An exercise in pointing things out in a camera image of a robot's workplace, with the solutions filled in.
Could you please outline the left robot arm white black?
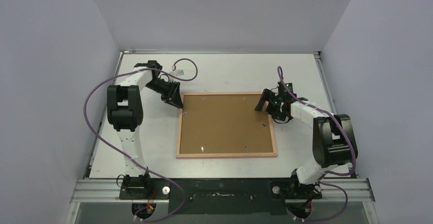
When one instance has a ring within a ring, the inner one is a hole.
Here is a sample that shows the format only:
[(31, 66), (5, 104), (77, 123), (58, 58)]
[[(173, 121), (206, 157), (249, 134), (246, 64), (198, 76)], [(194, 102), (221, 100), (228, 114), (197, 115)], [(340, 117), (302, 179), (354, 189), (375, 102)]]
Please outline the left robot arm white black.
[(149, 88), (161, 95), (161, 100), (176, 108), (183, 108), (180, 84), (160, 77), (162, 66), (155, 60), (137, 63), (134, 74), (118, 85), (107, 88), (107, 118), (113, 126), (125, 153), (126, 174), (122, 190), (133, 192), (144, 199), (154, 193), (150, 174), (143, 157), (140, 142), (140, 126), (143, 122), (143, 107), (140, 92)]

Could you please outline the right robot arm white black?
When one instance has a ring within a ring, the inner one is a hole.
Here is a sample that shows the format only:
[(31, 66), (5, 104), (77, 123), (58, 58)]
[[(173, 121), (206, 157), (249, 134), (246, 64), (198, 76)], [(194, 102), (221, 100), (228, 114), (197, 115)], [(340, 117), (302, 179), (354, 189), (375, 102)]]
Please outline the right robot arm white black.
[(318, 197), (319, 181), (324, 176), (337, 175), (335, 168), (356, 161), (358, 150), (350, 117), (330, 113), (297, 97), (291, 83), (278, 82), (276, 92), (264, 89), (254, 110), (266, 111), (275, 122), (297, 119), (312, 129), (312, 156), (292, 172), (288, 189), (280, 190), (282, 194)]

